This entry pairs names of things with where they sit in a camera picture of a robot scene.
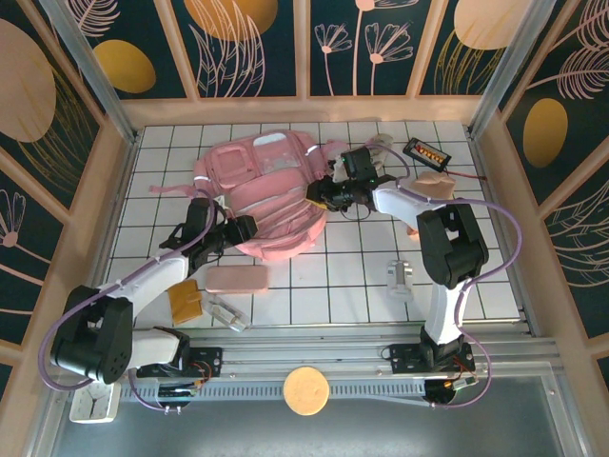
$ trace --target backpack strap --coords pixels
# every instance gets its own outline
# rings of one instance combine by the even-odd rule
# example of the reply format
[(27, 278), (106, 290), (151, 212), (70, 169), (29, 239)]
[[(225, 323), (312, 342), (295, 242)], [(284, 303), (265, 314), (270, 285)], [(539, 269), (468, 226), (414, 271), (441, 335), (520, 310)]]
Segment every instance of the backpack strap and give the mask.
[(181, 186), (169, 186), (169, 187), (161, 187), (161, 186), (150, 186), (148, 188), (150, 193), (170, 193), (176, 192), (184, 195), (185, 197), (194, 198), (196, 188), (194, 186), (189, 186), (187, 184), (182, 184)]

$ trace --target black wire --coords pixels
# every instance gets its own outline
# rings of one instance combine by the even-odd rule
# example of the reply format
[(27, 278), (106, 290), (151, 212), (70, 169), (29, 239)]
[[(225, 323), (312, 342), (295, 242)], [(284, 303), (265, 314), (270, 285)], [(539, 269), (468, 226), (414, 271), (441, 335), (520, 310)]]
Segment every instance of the black wire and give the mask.
[(385, 346), (384, 348), (382, 348), (382, 349), (381, 349), (381, 353), (379, 354), (379, 355), (381, 355), (381, 358), (382, 358), (383, 360), (386, 360), (387, 362), (391, 362), (391, 361), (392, 361), (392, 359), (393, 359), (392, 357), (383, 357), (383, 353), (384, 353), (386, 350), (388, 350), (389, 348), (391, 348), (391, 345), (389, 345), (389, 346)]
[(347, 221), (351, 221), (351, 222), (361, 222), (361, 221), (365, 221), (368, 217), (370, 217), (370, 214), (372, 214), (372, 211), (370, 210), (369, 207), (365, 207), (368, 210), (368, 213), (366, 214), (366, 216), (362, 219), (351, 219), (350, 217), (346, 217), (345, 216), (345, 211), (343, 211), (343, 209), (341, 209), (341, 215), (343, 216), (344, 219), (346, 219)]

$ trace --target clear plastic bottle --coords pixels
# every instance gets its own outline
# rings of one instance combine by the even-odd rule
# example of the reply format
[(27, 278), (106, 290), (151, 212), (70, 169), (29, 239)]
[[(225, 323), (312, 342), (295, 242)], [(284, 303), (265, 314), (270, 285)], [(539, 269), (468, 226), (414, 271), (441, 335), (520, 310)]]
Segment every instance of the clear plastic bottle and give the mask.
[(251, 325), (249, 316), (229, 305), (218, 295), (207, 293), (203, 300), (203, 309), (235, 331), (244, 331)]

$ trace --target small yellow box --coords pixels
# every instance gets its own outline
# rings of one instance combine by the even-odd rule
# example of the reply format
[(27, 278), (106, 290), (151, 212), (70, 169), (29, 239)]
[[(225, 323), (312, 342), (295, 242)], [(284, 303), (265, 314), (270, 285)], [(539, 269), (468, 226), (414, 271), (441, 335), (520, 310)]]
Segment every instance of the small yellow box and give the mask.
[(203, 315), (201, 300), (203, 293), (199, 291), (197, 281), (188, 279), (167, 289), (169, 303), (171, 304), (171, 318), (173, 325), (177, 326), (190, 319)]

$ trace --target backpack pocket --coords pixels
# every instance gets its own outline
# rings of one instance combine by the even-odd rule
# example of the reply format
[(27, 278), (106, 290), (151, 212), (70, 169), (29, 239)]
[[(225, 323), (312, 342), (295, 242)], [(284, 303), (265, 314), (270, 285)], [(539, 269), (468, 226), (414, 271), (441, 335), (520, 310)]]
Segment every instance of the backpack pocket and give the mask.
[(253, 180), (259, 175), (258, 167), (241, 143), (230, 143), (208, 152), (213, 176), (224, 190), (230, 190)]
[(297, 151), (299, 145), (283, 132), (273, 131), (254, 139), (252, 147), (262, 174), (282, 169), (299, 168), (303, 162)]

